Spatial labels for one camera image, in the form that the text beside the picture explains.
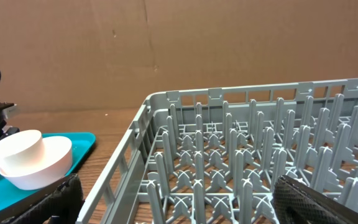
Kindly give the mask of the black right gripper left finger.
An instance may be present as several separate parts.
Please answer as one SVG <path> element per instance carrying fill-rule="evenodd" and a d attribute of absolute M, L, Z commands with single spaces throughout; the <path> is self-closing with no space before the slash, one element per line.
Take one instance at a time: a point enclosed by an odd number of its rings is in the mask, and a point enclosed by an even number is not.
<path fill-rule="evenodd" d="M 0 223 L 74 223 L 83 203 L 80 178 L 70 174 L 5 209 Z"/>

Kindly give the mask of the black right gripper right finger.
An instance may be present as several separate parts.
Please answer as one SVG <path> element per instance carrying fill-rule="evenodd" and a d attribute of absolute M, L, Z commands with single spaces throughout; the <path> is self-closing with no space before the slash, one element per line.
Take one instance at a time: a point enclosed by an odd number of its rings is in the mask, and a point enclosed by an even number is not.
<path fill-rule="evenodd" d="M 275 183 L 273 208 L 280 224 L 358 224 L 357 212 L 287 175 Z"/>

